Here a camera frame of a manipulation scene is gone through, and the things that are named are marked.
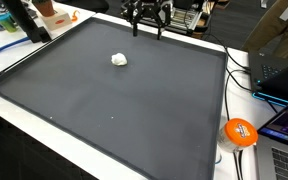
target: laptop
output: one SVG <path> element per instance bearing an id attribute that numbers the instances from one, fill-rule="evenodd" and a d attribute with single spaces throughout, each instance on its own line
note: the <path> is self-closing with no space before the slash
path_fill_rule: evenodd
<path id="1" fill-rule="evenodd" d="M 288 105 L 288 60 L 256 52 L 248 57 L 253 97 Z"/>
<path id="2" fill-rule="evenodd" d="M 261 180 L 288 180 L 288 106 L 259 130 L 256 145 Z"/>

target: floor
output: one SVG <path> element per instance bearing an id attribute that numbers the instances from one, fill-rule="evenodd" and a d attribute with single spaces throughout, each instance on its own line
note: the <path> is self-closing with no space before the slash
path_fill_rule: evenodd
<path id="1" fill-rule="evenodd" d="M 121 17 L 121 0 L 106 0 L 110 8 L 107 14 Z M 268 1 L 268 7 L 271 7 L 275 0 Z M 246 38 L 251 33 L 256 23 L 264 15 L 267 9 L 260 7 L 260 0 L 231 0 L 226 9 L 214 10 L 211 26 L 206 34 L 211 33 L 219 38 L 226 46 L 240 49 Z M 207 38 L 209 42 L 218 42 L 213 38 Z M 274 39 L 261 52 L 271 54 L 279 42 L 279 38 Z"/>

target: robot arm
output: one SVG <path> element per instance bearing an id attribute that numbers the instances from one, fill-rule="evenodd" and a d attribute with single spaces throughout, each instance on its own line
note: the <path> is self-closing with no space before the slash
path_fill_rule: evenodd
<path id="1" fill-rule="evenodd" d="M 158 28 L 157 39 L 161 38 L 162 30 L 171 23 L 172 0 L 130 0 L 127 8 L 127 21 L 133 26 L 133 36 L 137 36 L 137 24 L 143 18 L 155 20 Z M 164 21 L 160 12 L 165 13 Z"/>

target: wire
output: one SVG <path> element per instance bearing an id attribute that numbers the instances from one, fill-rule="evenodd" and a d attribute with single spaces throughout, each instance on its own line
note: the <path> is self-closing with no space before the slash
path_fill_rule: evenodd
<path id="1" fill-rule="evenodd" d="M 219 164 L 222 161 L 222 154 L 220 154 L 220 159 L 215 162 L 215 164 Z"/>
<path id="2" fill-rule="evenodd" d="M 239 155 L 238 155 L 238 164 L 239 164 L 239 166 L 240 166 L 240 174 L 241 174 L 241 178 L 243 179 L 242 155 L 243 155 L 243 150 L 241 150 L 240 153 L 239 153 Z"/>
<path id="3" fill-rule="evenodd" d="M 230 72 L 228 69 L 226 69 L 226 71 L 228 72 L 228 77 L 227 77 L 227 79 L 226 79 L 225 89 L 224 89 L 224 103 L 225 103 L 225 110 L 226 110 L 227 121 L 229 121 L 231 118 L 230 118 L 230 115 L 229 115 L 228 103 L 227 103 L 227 86 L 228 86 L 228 81 L 229 81 L 230 77 L 232 77 L 232 78 L 234 79 L 235 83 L 236 83 L 238 86 L 240 86 L 242 89 L 245 89 L 245 90 L 247 90 L 247 91 L 251 91 L 251 90 L 243 87 L 242 85 L 240 85 L 240 84 L 237 82 L 237 80 L 234 78 L 234 76 L 233 76 L 233 73 L 234 73 L 234 72 L 243 72 L 243 73 L 248 74 L 247 71 L 245 71 L 245 70 L 240 70 L 240 69 L 233 70 L 232 72 Z"/>
<path id="4" fill-rule="evenodd" d="M 233 156 L 234 156 L 234 161 L 235 161 L 235 168 L 236 168 L 236 173 L 237 173 L 237 179 L 238 180 L 243 180 L 243 176 L 242 176 L 242 153 L 243 151 L 238 151 L 238 152 L 233 152 Z"/>
<path id="5" fill-rule="evenodd" d="M 213 34 L 209 34 L 210 36 L 212 36 L 213 38 L 215 38 L 223 47 L 224 47 L 224 50 L 226 52 L 226 54 L 231 58 L 231 60 L 236 64 L 238 65 L 239 67 L 247 70 L 247 71 L 250 71 L 251 69 L 249 67 L 245 67 L 245 66 L 242 66 L 241 64 L 239 64 L 237 61 L 235 61 L 235 59 L 231 56 L 231 54 L 228 52 L 228 48 L 227 46 L 224 45 L 224 43 L 222 41 L 220 41 L 216 36 L 214 36 Z"/>
<path id="6" fill-rule="evenodd" d="M 275 107 L 269 102 L 269 101 L 266 101 L 270 106 L 271 108 L 273 109 L 273 111 L 277 114 L 277 110 L 275 109 Z"/>
<path id="7" fill-rule="evenodd" d="M 0 12 L 4 13 L 6 11 L 7 11 L 7 9 L 5 8 L 5 6 L 3 4 L 0 4 Z"/>

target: black cable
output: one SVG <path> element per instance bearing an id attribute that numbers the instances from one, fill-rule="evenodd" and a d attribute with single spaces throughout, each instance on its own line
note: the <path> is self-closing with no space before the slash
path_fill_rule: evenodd
<path id="1" fill-rule="evenodd" d="M 240 174 L 241 174 L 241 178 L 243 179 L 242 155 L 243 155 L 243 150 L 241 150 L 240 153 L 239 153 L 239 155 L 238 155 L 238 164 L 239 164 L 239 166 L 240 166 Z"/>
<path id="2" fill-rule="evenodd" d="M 231 54 L 228 52 L 228 48 L 223 44 L 222 41 L 220 41 L 216 36 L 214 36 L 213 34 L 209 34 L 210 36 L 214 37 L 223 47 L 224 47 L 224 50 L 226 52 L 226 54 L 231 58 L 231 60 L 236 64 L 238 65 L 239 67 L 247 70 L 247 71 L 250 71 L 250 68 L 249 67 L 245 67 L 245 66 L 242 66 L 241 64 L 239 64 L 237 61 L 235 61 L 235 59 L 231 56 Z"/>
<path id="3" fill-rule="evenodd" d="M 0 13 L 6 12 L 7 9 L 3 6 L 3 4 L 0 4 Z"/>
<path id="4" fill-rule="evenodd" d="M 234 161 L 235 161 L 235 168 L 236 168 L 236 173 L 237 173 L 237 179 L 238 180 L 243 180 L 241 164 L 240 164 L 240 161 L 239 161 L 241 152 L 242 151 L 233 152 Z"/>
<path id="5" fill-rule="evenodd" d="M 223 158 L 223 157 L 222 157 L 222 154 L 220 153 L 220 159 L 219 159 L 218 161 L 216 161 L 215 164 L 219 164 L 219 163 L 221 163 L 222 158 Z"/>
<path id="6" fill-rule="evenodd" d="M 249 91 L 249 92 L 252 92 L 252 90 L 242 86 L 236 79 L 235 77 L 232 75 L 232 72 L 235 72 L 235 71 L 241 71 L 241 72 L 244 72 L 245 74 L 249 74 L 248 71 L 245 71 L 245 70 L 234 70 L 232 72 L 230 72 L 227 68 L 226 68 L 226 71 L 228 72 L 229 76 L 231 76 L 233 78 L 233 80 L 235 81 L 235 83 L 242 89 L 246 90 L 246 91 Z"/>
<path id="7" fill-rule="evenodd" d="M 275 109 L 275 107 L 269 102 L 269 101 L 266 101 L 270 106 L 271 108 L 273 109 L 273 111 L 277 114 L 277 110 Z"/>
<path id="8" fill-rule="evenodd" d="M 227 85 L 228 85 L 228 81 L 229 81 L 230 77 L 232 77 L 233 79 L 235 79 L 234 76 L 233 76 L 233 73 L 234 73 L 234 72 L 243 72 L 243 73 L 246 73 L 246 74 L 248 74 L 248 73 L 247 73 L 247 71 L 245 71 L 245 70 L 239 70 L 239 69 L 233 70 L 232 72 L 229 72 L 228 69 L 226 69 L 226 71 L 228 72 L 228 77 L 227 77 L 227 79 L 226 79 L 225 88 L 224 88 L 224 103 L 225 103 L 225 110 L 226 110 L 227 121 L 229 121 L 229 120 L 230 120 L 230 115 L 229 115 L 228 103 L 227 103 Z M 250 91 L 249 89 L 247 89 L 247 88 L 243 87 L 242 85 L 240 85 L 240 84 L 236 81 L 236 79 L 235 79 L 234 81 L 235 81 L 235 83 L 236 83 L 237 85 L 239 85 L 239 86 L 242 87 L 243 89 Z"/>

